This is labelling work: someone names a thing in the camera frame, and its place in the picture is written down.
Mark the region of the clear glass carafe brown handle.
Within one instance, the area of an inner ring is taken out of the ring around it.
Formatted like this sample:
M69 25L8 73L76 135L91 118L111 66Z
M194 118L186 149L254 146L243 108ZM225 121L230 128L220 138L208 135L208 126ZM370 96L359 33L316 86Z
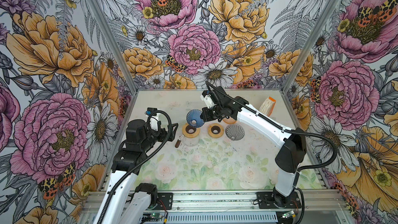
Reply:
M175 148L179 148L180 146L188 146L193 147L199 143L199 139L197 138L187 138L183 135L179 136L177 142L175 144Z

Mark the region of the coffee filter pack orange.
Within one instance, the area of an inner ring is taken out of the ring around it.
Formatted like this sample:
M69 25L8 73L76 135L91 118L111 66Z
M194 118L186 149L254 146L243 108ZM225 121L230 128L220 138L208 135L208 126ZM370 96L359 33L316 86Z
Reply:
M265 116L267 116L267 117L270 117L271 114L272 114L272 112L273 112L273 109L274 109L274 107L275 107L275 104L276 104L276 100L273 99L272 97L269 97L268 99L266 99L266 100L262 103L262 105L261 105L259 111L260 111L263 115L265 115Z

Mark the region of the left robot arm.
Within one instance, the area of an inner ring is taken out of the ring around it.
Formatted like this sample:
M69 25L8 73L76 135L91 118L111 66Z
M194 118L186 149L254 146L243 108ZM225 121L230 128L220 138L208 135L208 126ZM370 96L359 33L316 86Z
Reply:
M133 197L138 206L124 213L124 206L136 182L141 167L161 151L167 142L175 139L178 123L167 120L167 127L161 127L161 121L155 117L147 120L135 119L127 124L125 140L120 144L114 156L108 188L94 219L95 224L118 224L123 219L137 222L144 211L157 202L157 187L152 184L140 184L137 192L140 199Z

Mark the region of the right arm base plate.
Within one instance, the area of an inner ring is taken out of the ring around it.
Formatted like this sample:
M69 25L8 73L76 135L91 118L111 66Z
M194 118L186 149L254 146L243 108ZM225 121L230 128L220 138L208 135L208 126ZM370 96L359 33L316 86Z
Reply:
M296 192L285 197L277 192L260 191L256 193L253 204L259 209L300 209L302 207L301 199Z

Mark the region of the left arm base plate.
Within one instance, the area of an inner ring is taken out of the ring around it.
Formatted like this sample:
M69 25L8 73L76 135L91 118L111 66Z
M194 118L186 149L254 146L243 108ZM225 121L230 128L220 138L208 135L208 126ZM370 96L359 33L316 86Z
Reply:
M156 204L151 205L148 209L149 210L171 210L173 205L173 193L169 192L159 192L158 193L158 200Z

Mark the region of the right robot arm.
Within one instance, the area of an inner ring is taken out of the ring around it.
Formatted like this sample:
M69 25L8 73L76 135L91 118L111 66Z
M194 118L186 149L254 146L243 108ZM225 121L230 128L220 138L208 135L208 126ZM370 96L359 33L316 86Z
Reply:
M301 129L290 129L262 114L244 98L229 96L225 90L211 83L206 84L201 99L206 107L202 108L201 119L204 122L232 118L242 122L267 139L279 149L275 157L279 167L277 183L272 195L266 200L278 208L285 208L294 199L295 187L299 178L298 168L306 155L306 139Z

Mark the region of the blue ribbed dripper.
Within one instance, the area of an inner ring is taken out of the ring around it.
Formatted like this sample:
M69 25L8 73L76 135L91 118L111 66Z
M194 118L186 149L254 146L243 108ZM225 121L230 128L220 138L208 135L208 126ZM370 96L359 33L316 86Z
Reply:
M193 128L200 128L204 125L204 120L201 118L202 111L194 109L187 113L187 124Z

